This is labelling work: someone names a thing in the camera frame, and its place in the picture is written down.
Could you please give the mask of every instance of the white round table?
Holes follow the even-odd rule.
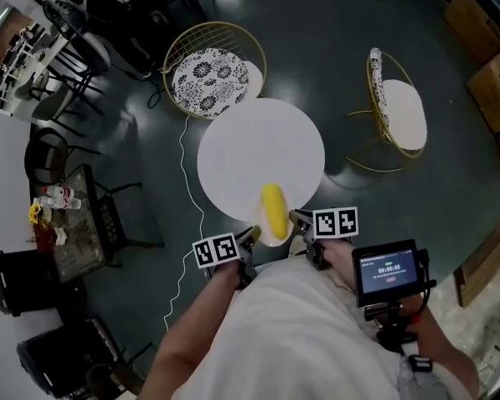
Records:
[[[251,99],[215,118],[200,142],[197,165],[212,203],[232,218],[251,222],[266,183],[283,189],[290,208],[309,201],[324,172],[323,140],[293,105]]]
[[[387,102],[388,129],[398,146],[411,151],[424,147],[428,127],[417,89],[400,80],[385,80],[383,93]]]

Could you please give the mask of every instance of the plastic bottle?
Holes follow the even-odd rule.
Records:
[[[59,187],[57,185],[50,185],[44,187],[42,192],[52,197],[73,198],[74,190],[72,188]]]
[[[78,210],[82,206],[82,201],[77,198],[48,197],[39,198],[41,206],[51,209],[72,209]]]

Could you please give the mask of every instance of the yellow flower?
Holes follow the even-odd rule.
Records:
[[[41,212],[41,205],[34,203],[30,207],[30,223],[38,223],[39,212]]]

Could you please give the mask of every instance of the floor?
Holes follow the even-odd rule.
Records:
[[[453,276],[432,291],[430,309],[450,342],[477,366],[482,391],[500,365],[500,271],[467,309],[458,305]]]
[[[420,248],[429,250],[432,276],[439,281],[488,235],[500,219],[500,162],[493,136],[464,87],[478,67],[443,21],[444,2],[200,1],[211,20],[239,24],[261,43],[269,70],[263,95],[301,108],[322,134],[325,174],[307,208],[357,206],[358,246],[415,238]],[[181,7],[175,9],[178,16],[183,13]],[[422,97],[429,132],[418,162],[384,176],[359,171],[344,159],[376,133],[369,117],[343,116],[368,107],[364,69],[375,46],[407,69]],[[118,56],[112,58],[123,63]],[[393,74],[385,65],[383,70],[384,75]],[[158,345],[165,332],[163,315],[177,291],[181,258],[199,239],[200,213],[188,197],[179,167],[178,137],[185,117],[166,96],[147,109],[153,85],[134,82],[116,69],[97,79],[97,85],[105,92],[97,100],[105,116],[90,114],[78,130],[88,133],[81,143],[104,155],[91,159],[80,153],[75,158],[91,161],[97,180],[109,187],[142,181],[142,191],[117,196],[123,223],[130,237],[156,239],[158,228],[145,216],[151,213],[167,244],[164,249],[124,250],[117,255],[123,269],[105,267],[84,278],[89,307],[107,324],[119,347],[132,354],[148,342]],[[206,213],[203,228],[208,237],[236,233],[245,225],[220,213],[200,187],[196,157],[207,128],[208,122],[190,121],[184,165],[192,194]],[[383,167],[395,163],[383,151],[378,156],[376,162]],[[75,163],[72,159],[71,169]],[[286,254],[283,247],[254,249],[260,263]],[[204,283],[189,260],[169,323]],[[141,357],[140,370],[146,372],[152,358],[153,350]]]

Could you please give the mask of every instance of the white wall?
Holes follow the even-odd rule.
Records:
[[[24,172],[24,150],[30,125],[0,114],[0,250],[33,248],[28,242],[29,186]],[[17,344],[61,324],[55,310],[20,317],[0,312],[0,400],[48,398],[21,368]]]

